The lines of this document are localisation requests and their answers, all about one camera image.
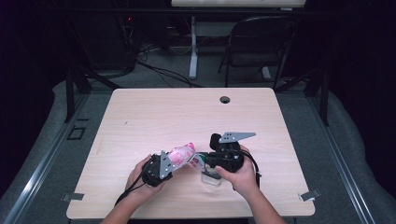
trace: table top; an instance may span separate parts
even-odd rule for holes
[[[304,7],[305,0],[172,0],[172,7]]]
[[[220,97],[227,96],[224,104]],[[272,89],[120,89],[115,90],[94,139],[71,201],[71,219],[104,218],[123,192],[129,173],[148,154],[192,142],[212,151],[212,133],[256,133],[241,140],[262,173],[261,190],[283,217],[311,216],[315,206],[298,194],[308,192],[290,135]],[[221,180],[201,181],[190,166],[173,172],[163,190],[132,218],[251,217],[246,201]]]

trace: grommet hole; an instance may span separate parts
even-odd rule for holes
[[[220,97],[220,101],[223,103],[223,104],[228,104],[228,103],[230,103],[230,97],[228,97],[228,96],[221,96]]]

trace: cable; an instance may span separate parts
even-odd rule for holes
[[[149,159],[149,161],[146,163],[145,167],[143,168],[142,172],[139,174],[139,176],[137,177],[137,179],[134,181],[134,183],[132,183],[132,185],[131,185],[128,189],[126,189],[126,190],[120,195],[120,197],[117,199],[117,201],[116,201],[116,203],[114,204],[114,206],[116,206],[117,203],[119,203],[122,199],[126,198],[126,196],[128,196],[128,194],[129,194],[131,191],[133,191],[133,190],[135,190],[135,189],[138,189],[138,188],[140,188],[140,187],[146,185],[146,184],[144,183],[144,184],[142,184],[142,185],[137,186],[136,188],[134,187],[134,186],[137,184],[137,181],[139,181],[139,179],[142,177],[143,173],[145,173],[146,168],[149,166],[149,164],[150,164],[151,162],[152,162],[152,159]]]
[[[190,31],[190,33],[191,33],[191,28],[190,28],[190,26],[189,26],[189,23],[188,23],[187,20],[186,20],[186,17],[183,17],[183,19],[184,19],[184,22],[186,22],[187,28],[189,28],[189,31]]]
[[[153,44],[146,44],[144,46],[142,46],[140,48],[140,52],[137,54],[137,56],[139,57],[139,59],[143,62],[146,62],[148,60],[148,53],[152,50],[155,50],[158,48],[155,48],[155,46]]]
[[[256,183],[257,183],[257,186],[260,187],[260,177],[262,177],[262,174],[260,174],[259,165],[257,165],[257,162],[253,159],[253,157],[251,156],[251,154],[249,152],[247,152],[243,149],[241,149],[241,151],[246,157],[248,157],[253,162],[254,169],[256,170]]]
[[[190,52],[191,47],[192,47],[192,45],[189,45],[189,46],[186,46],[186,47],[177,46],[177,47],[170,47],[169,49],[171,49],[175,54],[182,55],[182,54]],[[176,48],[188,48],[188,49],[183,51],[183,52],[178,52],[177,50],[175,50]]]
[[[103,75],[103,74],[100,74],[100,76],[101,76],[101,77],[105,77],[105,78],[107,78],[107,79],[111,79],[111,78],[116,78],[116,77],[125,77],[125,76],[128,75],[130,72],[132,72],[132,69],[131,69],[131,68],[125,69],[125,70],[123,70],[123,71],[120,71],[120,72],[118,72],[118,73],[111,74],[111,75]]]
[[[142,65],[142,66],[144,66],[144,67],[146,67],[146,68],[148,68],[148,69],[150,69],[150,70],[153,70],[154,72],[156,72],[159,76],[161,76],[163,81],[166,84],[168,84],[169,86],[171,86],[171,85],[162,76],[170,77],[170,78],[173,78],[173,79],[178,80],[180,82],[186,83],[186,84],[188,84],[190,86],[190,88],[192,88],[192,87],[202,88],[203,87],[201,85],[194,84],[194,83],[190,82],[186,77],[183,77],[179,73],[176,73],[176,72],[173,72],[173,71],[170,71],[170,70],[167,70],[167,69],[159,68],[159,67],[154,67],[152,65],[149,65],[149,64],[146,64],[146,63],[142,63],[142,62],[139,62],[139,61],[137,61],[137,63]]]

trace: human hand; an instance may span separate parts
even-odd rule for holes
[[[151,158],[151,155],[148,155],[145,159],[143,159],[141,162],[139,162],[136,165],[136,167],[129,174],[128,181],[125,186],[125,189],[128,189],[136,181],[136,179],[139,178],[139,180],[135,184],[135,188],[139,187],[139,186],[141,186],[141,187],[138,189],[134,189],[126,197],[126,199],[130,198],[130,199],[134,200],[136,203],[138,203],[139,205],[145,203],[152,196],[154,196],[156,193],[160,192],[161,189],[163,189],[163,186],[165,185],[165,181],[163,181],[159,186],[154,188],[152,186],[146,185],[143,182],[142,178],[139,177],[143,171],[144,165],[146,164],[146,162],[149,161],[150,158]]]
[[[241,149],[248,152],[248,149],[242,145]],[[244,164],[235,173],[230,173],[220,166],[216,166],[215,169],[222,178],[230,181],[233,184],[233,188],[244,198],[246,198],[249,193],[252,193],[257,189],[260,190],[256,183],[256,174],[253,163],[246,156]]]

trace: black cable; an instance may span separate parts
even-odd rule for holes
[[[253,162],[254,169],[256,170],[256,183],[257,183],[257,186],[260,187],[260,177],[262,177],[262,175],[260,174],[259,165],[253,159],[253,157],[251,156],[251,154],[249,152],[242,150],[242,149],[241,149],[241,151],[246,157],[248,157]]]
[[[155,49],[154,45],[152,44],[146,44],[143,45],[140,50],[139,53],[137,54],[137,56],[139,57],[139,59],[143,62],[146,62],[149,58],[148,54],[151,50]]]
[[[139,179],[142,177],[143,173],[145,173],[146,168],[149,166],[149,164],[150,164],[151,162],[152,162],[152,159],[150,159],[150,160],[146,163],[145,167],[143,168],[142,172],[139,174],[139,176],[137,177],[137,179],[134,181],[134,183],[132,183],[132,185],[131,185],[128,189],[126,189],[126,190],[120,195],[120,197],[117,199],[117,201],[116,201],[116,203],[114,204],[114,206],[116,206],[117,203],[119,203],[122,199],[126,198],[126,196],[128,196],[128,194],[129,194],[131,191],[133,191],[133,190],[135,190],[135,189],[138,189],[138,188],[140,188],[140,187],[146,185],[146,183],[143,183],[142,185],[139,185],[139,186],[137,186],[136,188],[134,187],[134,186],[137,184],[137,181],[139,181]]]
[[[168,81],[166,81],[166,79],[162,76],[162,74],[160,74],[157,71],[155,71],[155,73],[163,80],[164,83],[166,83],[166,85],[168,85],[170,88],[174,88]]]
[[[179,73],[176,73],[176,72],[173,72],[173,71],[170,71],[170,70],[167,70],[167,69],[155,67],[155,66],[152,66],[152,65],[149,65],[149,64],[146,64],[146,63],[142,63],[142,62],[139,62],[139,61],[137,61],[137,63],[140,64],[140,65],[142,65],[142,66],[144,66],[144,67],[146,67],[146,68],[148,68],[148,69],[150,69],[150,70],[153,70],[154,72],[156,72],[156,73],[159,74],[160,76],[161,76],[161,75],[164,75],[164,76],[166,76],[166,77],[170,77],[170,78],[173,78],[173,79],[178,80],[178,81],[180,81],[180,82],[186,83],[186,84],[188,84],[188,85],[190,86],[190,88],[192,88],[192,87],[203,88],[203,86],[201,86],[201,85],[198,85],[198,84],[195,84],[195,83],[190,82],[186,77],[183,77],[183,76],[182,76],[181,74],[179,74]]]
[[[100,75],[101,77],[105,77],[107,79],[112,79],[112,78],[116,78],[116,77],[125,77],[126,75],[128,75],[131,71],[130,68],[126,68],[124,71],[115,73],[115,74],[111,74],[111,75]]]

